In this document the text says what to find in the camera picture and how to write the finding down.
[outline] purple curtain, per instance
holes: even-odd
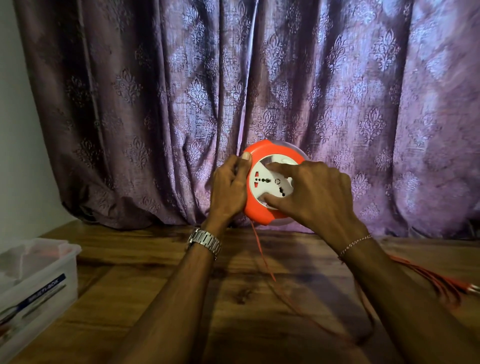
[[[81,219],[198,224],[212,171],[264,138],[348,173],[374,234],[449,237],[480,217],[478,2],[15,6],[60,196]]]

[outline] silver watch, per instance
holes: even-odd
[[[187,250],[193,245],[193,243],[199,243],[213,253],[216,260],[216,256],[220,252],[221,244],[220,240],[209,232],[196,228],[190,235],[187,241]]]

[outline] orange cord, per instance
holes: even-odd
[[[363,309],[365,310],[365,313],[367,314],[367,318],[370,322],[371,329],[368,333],[365,335],[362,335],[361,337],[357,339],[352,339],[350,336],[341,334],[338,332],[335,332],[329,328],[326,328],[325,326],[322,326],[320,323],[315,321],[313,318],[310,316],[306,315],[305,313],[302,312],[302,310],[292,301],[292,299],[285,293],[281,285],[277,282],[275,278],[275,274],[273,274],[272,270],[270,269],[267,260],[265,259],[263,250],[262,250],[262,245],[260,244],[260,238],[258,237],[257,230],[255,229],[255,226],[253,224],[253,221],[250,221],[252,224],[253,232],[255,234],[255,237],[257,239],[257,245],[258,245],[258,250],[260,251],[260,255],[262,256],[262,260],[264,261],[265,267],[272,277],[273,282],[277,286],[277,291],[275,290],[274,287],[272,287],[274,293],[277,295],[277,297],[285,303],[296,315],[301,316],[303,318],[306,318],[309,320],[311,323],[316,325],[318,328],[321,330],[327,332],[330,335],[336,336],[337,338],[345,341],[346,343],[350,344],[355,344],[355,345],[361,345],[365,343],[370,337],[372,337],[374,328],[375,328],[375,320],[373,318],[373,314],[371,311],[368,309],[365,299],[363,296],[363,292],[361,290],[360,285],[358,282],[355,280],[355,290],[357,291],[357,295],[360,299],[360,303],[363,306]],[[425,269],[423,267],[420,267],[416,264],[413,264],[409,262],[406,259],[399,258],[397,256],[389,255],[390,259],[392,259],[394,262],[397,262],[399,264],[402,264],[410,269],[412,269],[414,272],[419,274],[420,276],[424,277],[426,280],[430,282],[430,284],[435,288],[435,291],[439,298],[442,300],[445,300],[445,304],[449,308],[457,308],[461,305],[462,303],[462,297],[461,293],[467,294],[467,293],[477,293],[480,294],[480,288],[478,286],[475,286],[473,284],[469,283],[464,283],[459,280],[449,278],[442,276],[440,274],[437,274],[435,272],[432,272],[431,270]]]

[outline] orange plastic casing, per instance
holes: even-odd
[[[255,222],[258,222],[261,225],[268,225],[273,220],[278,218],[287,218],[286,215],[282,214],[278,210],[272,210],[266,208],[257,199],[253,196],[253,193],[250,190],[250,173],[253,171],[253,167],[263,158],[270,156],[272,154],[282,154],[284,156],[292,158],[295,162],[300,164],[305,160],[297,151],[288,148],[286,146],[279,146],[272,143],[269,140],[262,140],[255,144],[252,144],[245,149],[245,152],[249,152],[252,155],[252,168],[247,176],[247,205],[244,209],[244,214]]]

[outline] person's right arm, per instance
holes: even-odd
[[[340,254],[368,230],[353,212],[348,175],[321,162],[272,163],[271,171],[292,177],[291,195],[264,200],[317,233]],[[395,346],[408,363],[478,363],[480,343],[438,301],[393,263],[374,239],[343,255]]]

